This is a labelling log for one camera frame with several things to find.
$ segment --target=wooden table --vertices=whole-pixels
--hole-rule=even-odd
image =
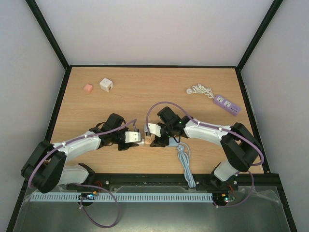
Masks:
[[[99,86],[104,78],[113,81],[114,88],[105,92]],[[211,87],[239,105],[242,110],[232,116],[215,105],[203,94],[187,94],[186,89],[201,83]],[[86,84],[94,89],[90,94],[83,91]],[[117,113],[127,122],[137,119],[137,127],[143,131],[149,108],[157,102],[169,101],[182,106],[193,117],[212,124],[244,124],[251,126],[234,69],[219,68],[107,68],[73,67],[52,136],[52,142],[65,141],[85,133],[97,123],[105,121],[111,113]],[[149,122],[157,123],[156,113],[165,105],[157,106]],[[183,117],[174,106],[171,109]],[[191,149],[190,168],[194,174],[210,173],[226,159],[218,145],[198,140],[182,139]],[[97,173],[181,174],[175,147],[132,147],[118,151],[118,145],[103,147],[83,154],[69,164],[87,164]],[[252,167],[253,173],[263,173],[262,166]]]

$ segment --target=gray wall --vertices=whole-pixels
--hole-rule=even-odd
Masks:
[[[309,220],[309,1],[283,1],[242,75],[296,226]]]
[[[272,0],[37,0],[70,64],[237,65]]]
[[[24,0],[0,1],[0,231],[24,179],[20,170],[44,134],[64,69]]]

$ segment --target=small block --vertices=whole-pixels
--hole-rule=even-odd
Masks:
[[[85,85],[84,87],[84,91],[87,92],[87,93],[90,93],[93,89],[93,86],[91,84],[87,84]]]

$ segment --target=power outlet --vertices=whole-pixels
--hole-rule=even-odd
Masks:
[[[114,87],[112,81],[107,78],[104,78],[103,80],[101,80],[100,86],[101,86],[101,89],[105,90],[106,92],[109,92]]]
[[[220,106],[222,109],[225,109],[230,114],[236,116],[240,112],[241,108],[237,106],[236,104],[232,103],[228,99],[225,99],[221,95],[216,95],[213,99],[213,103]]]

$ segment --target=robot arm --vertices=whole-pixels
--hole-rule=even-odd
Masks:
[[[241,123],[235,123],[233,126],[219,126],[199,122],[197,125],[187,116],[180,119],[169,107],[163,108],[157,115],[164,124],[148,124],[149,132],[155,134],[155,139],[150,146],[165,147],[169,145],[169,137],[184,137],[202,139],[223,148],[227,159],[219,163],[211,173],[211,183],[215,187],[219,187],[222,182],[238,172],[248,171],[258,156],[257,151],[252,146],[242,140],[237,143],[239,138],[227,131],[236,132],[256,145],[260,150],[262,149],[258,141]]]
[[[83,135],[62,142],[51,144],[42,141],[33,151],[32,155],[24,165],[21,175],[29,180],[35,167],[43,157],[51,150],[59,147],[36,172],[32,185],[40,192],[47,193],[55,186],[69,183],[83,183],[92,171],[88,166],[79,164],[75,166],[65,166],[71,159],[88,151],[100,149],[107,145],[118,144],[118,150],[127,150],[132,146],[138,146],[136,142],[141,140],[138,131],[129,131],[127,127],[108,134],[101,134],[116,129],[125,123],[125,120],[117,115],[111,114],[104,123],[97,124]]]

